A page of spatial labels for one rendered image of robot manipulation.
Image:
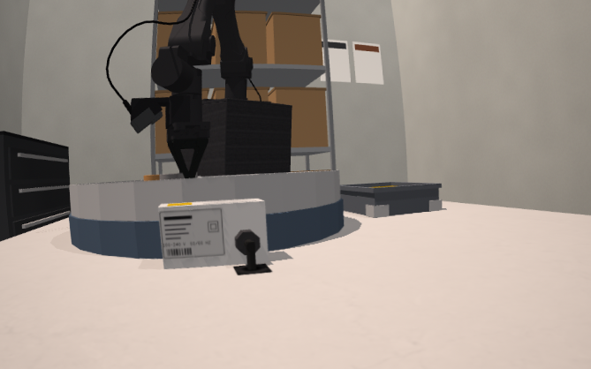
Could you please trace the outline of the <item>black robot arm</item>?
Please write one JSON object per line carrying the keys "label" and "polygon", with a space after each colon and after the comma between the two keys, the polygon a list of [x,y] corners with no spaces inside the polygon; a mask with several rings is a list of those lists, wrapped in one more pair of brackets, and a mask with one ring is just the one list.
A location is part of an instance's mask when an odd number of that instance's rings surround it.
{"label": "black robot arm", "polygon": [[[151,68],[152,80],[171,91],[170,97],[132,98],[131,126],[139,133],[158,121],[165,107],[165,128],[175,122],[190,122],[190,95],[201,95],[201,69],[209,65],[216,52],[216,38],[211,35],[211,18],[221,48],[221,78],[225,79],[224,98],[246,98],[247,79],[252,78],[253,59],[239,36],[235,0],[188,0],[173,25],[168,47],[160,47]],[[213,14],[213,15],[212,15]],[[190,63],[190,64],[189,64]],[[194,75],[194,76],[193,76]],[[188,88],[189,87],[189,88]],[[184,91],[184,92],[183,92]]]}

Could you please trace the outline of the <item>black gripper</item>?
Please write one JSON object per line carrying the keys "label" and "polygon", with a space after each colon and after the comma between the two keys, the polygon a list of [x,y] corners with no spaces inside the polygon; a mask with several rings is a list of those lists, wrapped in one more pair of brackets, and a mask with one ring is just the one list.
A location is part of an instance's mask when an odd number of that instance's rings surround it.
{"label": "black gripper", "polygon": [[[167,143],[180,173],[183,173],[185,178],[195,178],[210,137],[210,122],[202,122],[201,95],[195,95],[194,99],[192,94],[187,95],[190,95],[190,122],[173,123],[167,129]],[[188,172],[180,149],[190,148],[194,149],[194,153]]]}

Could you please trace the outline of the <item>grey metal bushing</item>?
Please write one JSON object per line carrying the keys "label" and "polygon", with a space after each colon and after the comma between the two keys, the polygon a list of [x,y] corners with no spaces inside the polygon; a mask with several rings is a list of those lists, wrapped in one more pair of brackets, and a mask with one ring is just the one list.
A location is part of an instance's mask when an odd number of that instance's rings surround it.
{"label": "grey metal bushing", "polygon": [[[198,177],[198,173],[196,172],[195,177]],[[178,173],[178,178],[185,178],[183,173]]]}
{"label": "grey metal bushing", "polygon": [[159,175],[160,180],[162,179],[178,179],[177,173],[176,174],[161,174]]}

